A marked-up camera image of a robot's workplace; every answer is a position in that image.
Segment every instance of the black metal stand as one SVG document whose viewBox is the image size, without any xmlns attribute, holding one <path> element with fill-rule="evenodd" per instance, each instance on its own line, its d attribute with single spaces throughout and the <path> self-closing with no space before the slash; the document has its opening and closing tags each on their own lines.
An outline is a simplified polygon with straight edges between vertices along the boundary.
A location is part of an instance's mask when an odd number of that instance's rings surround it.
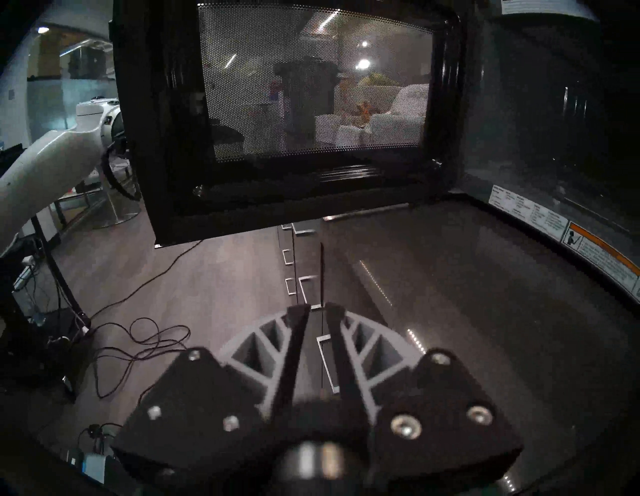
<svg viewBox="0 0 640 496">
<path fill-rule="evenodd" d="M 91 319 L 82 311 L 80 305 L 78 305 L 78 302 L 74 298 L 74 294 L 71 292 L 71 289 L 69 289 L 69 286 L 67 285 L 67 281 L 65 281 L 65 278 L 62 276 L 62 272 L 60 272 L 60 268 L 51 255 L 49 243 L 47 242 L 47 238 L 45 238 L 44 233 L 42 232 L 42 226 L 40 225 L 38 217 L 33 216 L 31 218 L 31 222 L 33 224 L 33 228 L 35 229 L 36 235 L 40 238 L 40 242 L 42 243 L 42 250 L 44 251 L 44 255 L 47 259 L 47 264 L 49 265 L 51 274 L 56 279 L 56 281 L 58 281 L 62 293 L 64 293 L 64 295 L 67 297 L 69 305 L 71 305 L 71 309 L 80 318 L 80 320 L 82 320 L 83 325 L 85 325 L 87 328 L 91 328 Z"/>
</svg>

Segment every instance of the screw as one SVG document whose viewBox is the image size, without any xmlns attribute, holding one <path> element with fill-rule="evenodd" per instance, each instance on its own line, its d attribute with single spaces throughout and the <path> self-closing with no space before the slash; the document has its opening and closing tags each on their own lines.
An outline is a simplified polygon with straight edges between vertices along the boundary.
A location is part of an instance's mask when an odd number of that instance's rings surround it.
<svg viewBox="0 0 640 496">
<path fill-rule="evenodd" d="M 391 431 L 403 439 L 416 439 L 422 433 L 420 421 L 411 415 L 396 415 L 391 420 Z"/>
<path fill-rule="evenodd" d="M 481 426 L 489 426 L 493 422 L 493 414 L 489 409 L 478 404 L 467 410 L 467 418 Z"/>
<path fill-rule="evenodd" d="M 147 415 L 151 420 L 156 420 L 160 415 L 162 415 L 162 410 L 160 410 L 159 406 L 152 406 L 147 410 Z"/>
<path fill-rule="evenodd" d="M 433 355 L 431 355 L 431 361 L 438 365 L 451 364 L 451 359 L 444 353 L 433 353 Z"/>
<path fill-rule="evenodd" d="M 238 427 L 240 427 L 240 421 L 235 415 L 229 415 L 222 420 L 222 427 L 227 432 L 235 431 Z"/>
</svg>

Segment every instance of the wooden floor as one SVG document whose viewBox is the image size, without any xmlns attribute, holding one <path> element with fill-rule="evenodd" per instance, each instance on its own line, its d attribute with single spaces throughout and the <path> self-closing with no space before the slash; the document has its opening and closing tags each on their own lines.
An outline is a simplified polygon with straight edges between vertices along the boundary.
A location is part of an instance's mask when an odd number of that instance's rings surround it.
<svg viewBox="0 0 640 496">
<path fill-rule="evenodd" d="M 144 208 L 137 217 L 114 227 L 93 230 L 91 224 L 91 219 L 80 223 L 53 253 L 88 315 L 124 298 L 193 245 L 154 249 L 155 237 Z M 183 324 L 192 333 L 187 346 L 205 346 L 215 354 L 243 326 L 286 308 L 277 247 L 275 228 L 205 240 L 180 258 L 171 271 L 130 300 L 101 313 L 93 324 L 116 322 L 129 327 L 138 317 L 154 319 L 161 329 Z M 133 329 L 139 339 L 154 331 L 148 321 Z M 167 337 L 181 336 L 182 330 L 172 333 Z M 95 345 L 116 346 L 130 353 L 140 349 L 116 326 L 101 328 Z M 46 445 L 73 446 L 80 430 L 89 424 L 123 423 L 140 393 L 155 382 L 174 356 L 136 363 L 126 383 L 107 399 L 97 398 L 93 375 L 88 371 L 73 405 L 41 397 L 30 400 L 29 429 L 37 431 L 55 416 L 57 420 L 42 429 L 38 438 Z M 103 359 L 100 389 L 114 387 L 124 367 L 120 360 Z M 80 446 L 90 450 L 91 440 L 85 436 Z"/>
</svg>

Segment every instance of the cable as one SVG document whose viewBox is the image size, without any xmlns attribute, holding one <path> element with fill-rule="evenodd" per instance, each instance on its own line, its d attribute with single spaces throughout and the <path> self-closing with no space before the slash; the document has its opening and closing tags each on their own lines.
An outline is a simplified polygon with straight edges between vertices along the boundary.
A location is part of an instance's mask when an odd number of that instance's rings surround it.
<svg viewBox="0 0 640 496">
<path fill-rule="evenodd" d="M 78 434 L 78 439 L 76 441 L 76 449 L 78 451 L 80 451 L 80 438 L 82 437 L 82 434 L 84 434 L 85 432 L 89 432 L 88 428 L 84 428 L 80 431 L 80 434 Z"/>
<path fill-rule="evenodd" d="M 202 243 L 202 241 L 198 241 L 196 244 L 194 244 L 191 248 L 184 250 L 180 255 L 178 255 L 173 262 L 171 263 L 171 265 L 169 265 L 164 271 L 160 272 L 160 274 L 158 274 L 157 276 L 152 277 L 151 279 L 149 279 L 147 282 L 141 284 L 140 286 L 138 286 L 138 288 L 132 292 L 130 295 L 126 296 L 125 298 L 122 298 L 122 300 L 120 301 L 116 301 L 115 303 L 110 303 L 109 305 L 107 305 L 106 307 L 102 307 L 100 310 L 98 310 L 96 313 L 94 313 L 90 319 L 93 320 L 96 318 L 96 316 L 100 313 L 102 313 L 103 311 L 105 311 L 107 308 L 111 308 L 115 305 L 119 305 L 120 303 L 124 303 L 125 301 L 127 301 L 129 298 L 131 298 L 131 296 L 133 296 L 134 294 L 136 294 L 138 291 L 140 291 L 142 288 L 144 288 L 144 286 L 146 286 L 147 284 L 149 284 L 150 282 L 153 282 L 154 280 L 158 279 L 160 276 L 166 274 L 167 272 L 169 272 L 169 270 L 171 270 L 171 267 L 173 267 L 175 265 L 175 263 L 178 261 L 178 259 L 183 256 L 186 255 L 187 253 L 189 253 L 191 250 L 193 250 L 196 246 L 198 246 L 200 243 Z"/>
<path fill-rule="evenodd" d="M 102 158 L 100 159 L 100 165 L 102 166 L 102 173 L 104 174 L 105 178 L 109 182 L 109 185 L 111 185 L 112 188 L 118 191 L 118 193 L 120 193 L 125 198 L 128 198 L 129 200 L 133 200 L 134 202 L 139 202 L 140 201 L 139 195 L 138 194 L 132 195 L 130 192 L 124 189 L 124 187 L 118 182 L 115 175 L 113 174 L 113 170 L 111 170 L 111 165 L 109 164 L 109 155 L 111 155 L 111 151 L 115 148 L 115 145 L 116 145 L 116 142 L 114 141 L 112 144 L 110 144 L 107 147 L 107 149 L 102 154 Z"/>
<path fill-rule="evenodd" d="M 151 386 L 149 386 L 147 389 L 145 389 L 142 393 L 140 393 L 140 396 L 138 396 L 138 406 L 140 406 L 140 403 L 142 403 L 142 398 L 145 394 L 147 394 L 149 391 L 151 391 L 151 388 L 153 386 L 155 386 L 156 383 L 154 382 L 153 384 L 151 384 Z"/>
<path fill-rule="evenodd" d="M 132 334 L 132 328 L 133 326 L 136 324 L 136 322 L 138 321 L 150 321 L 153 323 L 153 325 L 156 328 L 156 332 L 154 332 L 151 336 L 144 338 L 144 339 L 136 339 L 133 334 Z M 160 327 L 158 327 L 157 323 L 153 320 L 150 319 L 148 317 L 140 317 L 136 320 L 134 320 L 131 325 L 129 326 L 129 329 L 125 328 L 124 326 L 115 323 L 115 322 L 106 322 L 96 328 L 94 328 L 92 335 L 95 334 L 100 328 L 105 327 L 105 326 L 116 326 L 120 329 L 122 329 L 124 332 L 126 332 L 129 337 L 131 338 L 131 340 L 136 343 L 136 344 L 141 344 L 141 345 L 151 345 L 151 341 L 155 339 L 155 343 L 147 348 L 144 348 L 142 350 L 140 350 L 139 352 L 135 353 L 135 354 L 130 354 L 120 348 L 116 348 L 114 346 L 103 346 L 102 348 L 98 348 L 95 350 L 94 352 L 94 356 L 92 358 L 92 364 L 93 364 L 93 378 L 94 378 L 94 382 L 95 382 L 95 393 L 96 396 L 100 399 L 104 399 L 108 396 L 110 396 L 111 394 L 115 393 L 116 390 L 126 381 L 129 373 L 131 372 L 131 369 L 133 367 L 133 364 L 135 364 L 136 362 L 143 362 L 145 360 L 150 360 L 152 358 L 155 358 L 157 356 L 161 356 L 161 355 L 166 355 L 168 353 L 180 353 L 183 349 L 187 349 L 187 347 L 184 345 L 184 341 L 189 339 L 189 337 L 191 336 L 191 329 L 189 329 L 187 326 L 179 324 L 179 325 L 175 325 L 175 326 L 171 326 L 171 327 L 167 327 L 166 329 L 160 330 Z M 164 332 L 167 332 L 169 330 L 172 329 L 177 329 L 177 328 L 182 328 L 185 329 L 185 334 L 183 337 L 181 337 L 180 339 L 173 339 L 173 338 L 165 338 L 165 339 L 161 339 L 161 334 Z M 180 346 L 181 348 L 179 349 L 175 349 L 173 348 L 174 346 Z M 117 353 L 115 355 L 112 355 L 111 353 L 103 353 L 104 351 L 111 351 L 114 353 Z M 116 358 L 117 360 L 123 360 L 125 362 L 127 362 L 127 366 L 125 368 L 124 373 L 122 374 L 122 376 L 120 377 L 120 380 L 118 380 L 118 383 L 110 390 L 108 390 L 106 393 L 103 393 L 100 391 L 100 383 L 99 383 L 99 375 L 98 375 L 98 361 L 101 358 Z"/>
<path fill-rule="evenodd" d="M 115 424 L 115 423 L 113 423 L 113 422 L 105 422 L 105 423 L 103 423 L 103 424 L 100 426 L 100 428 L 102 429 L 104 426 L 115 426 L 115 427 L 120 427 L 120 428 L 122 428 L 122 426 L 121 426 L 120 424 Z"/>
</svg>

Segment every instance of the white sticker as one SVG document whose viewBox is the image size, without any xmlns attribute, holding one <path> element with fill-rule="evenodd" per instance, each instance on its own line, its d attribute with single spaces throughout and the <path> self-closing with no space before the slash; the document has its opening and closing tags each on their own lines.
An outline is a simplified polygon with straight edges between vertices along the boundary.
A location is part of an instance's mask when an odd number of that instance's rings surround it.
<svg viewBox="0 0 640 496">
<path fill-rule="evenodd" d="M 502 0 L 502 14 L 565 14 L 597 21 L 586 5 L 576 0 Z"/>
<path fill-rule="evenodd" d="M 495 184 L 489 197 L 489 204 L 525 221 L 556 241 L 562 239 L 564 229 L 569 224 L 568 219 L 554 211 Z"/>
<path fill-rule="evenodd" d="M 600 268 L 636 299 L 640 299 L 640 268 L 618 250 L 573 222 L 566 230 L 563 243 Z"/>
</svg>

